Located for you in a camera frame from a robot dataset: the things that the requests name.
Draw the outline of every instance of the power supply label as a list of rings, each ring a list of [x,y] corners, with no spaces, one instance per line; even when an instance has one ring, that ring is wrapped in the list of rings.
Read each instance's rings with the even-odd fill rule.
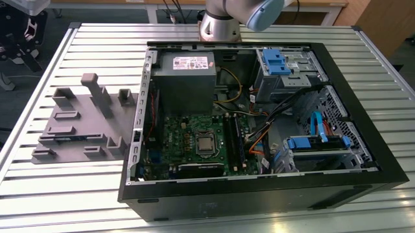
[[[175,57],[173,69],[208,69],[208,57]]]

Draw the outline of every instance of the ram slot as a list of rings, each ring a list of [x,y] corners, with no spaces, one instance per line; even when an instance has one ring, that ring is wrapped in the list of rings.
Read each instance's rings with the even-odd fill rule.
[[[238,117],[234,117],[234,121],[235,121],[235,132],[236,132],[236,137],[238,137],[238,152],[239,152],[239,164],[238,164],[238,166],[240,168],[244,168],[246,167],[244,141],[242,138]]]
[[[223,128],[226,134],[226,144],[227,144],[227,156],[230,170],[238,171],[243,167],[244,162],[244,152],[243,152],[243,141],[240,135],[238,118],[234,116],[226,116],[223,118]]]

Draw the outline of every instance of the gray plastic block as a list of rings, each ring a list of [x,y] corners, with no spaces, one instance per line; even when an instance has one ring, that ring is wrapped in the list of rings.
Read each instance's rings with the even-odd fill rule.
[[[55,120],[79,119],[80,114],[77,111],[64,111],[53,114]]]
[[[84,155],[88,158],[100,158],[107,156],[105,151],[100,146],[84,147]]]
[[[76,129],[73,128],[73,126],[49,127],[47,130],[47,134],[55,134],[55,135],[75,134],[75,132],[76,132]]]
[[[45,147],[49,147],[49,146],[57,146],[59,145],[59,143],[57,143],[57,141],[55,140],[55,138],[51,138],[51,137],[48,137],[48,136],[40,136],[39,137],[39,143],[41,144],[41,145],[44,145]]]
[[[107,142],[107,136],[103,133],[97,133],[95,136],[88,136],[87,141],[91,143],[105,143]]]
[[[61,109],[72,109],[71,99],[76,98],[69,88],[57,88],[52,99]]]
[[[89,89],[93,103],[99,107],[104,117],[112,118],[113,113],[109,108],[111,101],[108,101],[109,95],[108,95],[105,88],[104,87],[100,88],[97,85],[97,75],[93,73],[85,73],[83,75],[80,83],[83,86],[85,86]]]
[[[111,137],[108,137],[107,149],[109,150],[112,155],[123,155],[127,149],[127,144],[123,140],[123,137],[119,137],[116,142],[112,140]]]
[[[33,150],[32,155],[36,159],[53,159],[56,157],[56,153],[51,149]]]
[[[133,93],[131,96],[136,103],[139,95]],[[91,95],[76,95],[73,98],[68,98],[69,104],[73,106],[72,111],[63,111],[57,105],[55,106],[45,131],[39,138],[36,151],[51,149],[56,155],[37,156],[33,152],[32,163],[69,163],[124,158],[127,153],[124,147],[128,148],[131,142],[136,105],[121,106],[119,94],[109,94],[112,104],[108,105],[104,97],[101,102],[108,106],[113,117],[105,118],[100,107],[93,105],[91,97]],[[99,151],[99,154],[104,154],[104,156],[93,156],[89,152],[85,155],[84,147],[100,147],[103,152]]]
[[[132,106],[136,104],[129,89],[120,89],[117,92],[117,100],[121,106]]]

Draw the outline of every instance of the motherboard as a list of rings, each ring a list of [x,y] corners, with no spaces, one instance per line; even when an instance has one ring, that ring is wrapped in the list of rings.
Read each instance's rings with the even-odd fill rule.
[[[238,132],[240,138],[232,137],[232,132]],[[244,155],[243,145],[238,147],[239,139],[250,132],[246,115],[168,116],[164,119],[163,149],[148,151],[145,169],[151,169],[155,180],[188,178],[187,175],[177,177],[176,169],[181,173],[188,169],[193,174],[195,170],[212,168],[212,173],[222,173],[214,176],[255,175],[256,158]]]

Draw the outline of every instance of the cpu socket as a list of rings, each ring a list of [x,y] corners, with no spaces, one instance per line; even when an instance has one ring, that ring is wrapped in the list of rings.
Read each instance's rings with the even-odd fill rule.
[[[196,154],[201,158],[210,158],[216,152],[215,133],[214,132],[197,132],[195,134],[196,139]]]

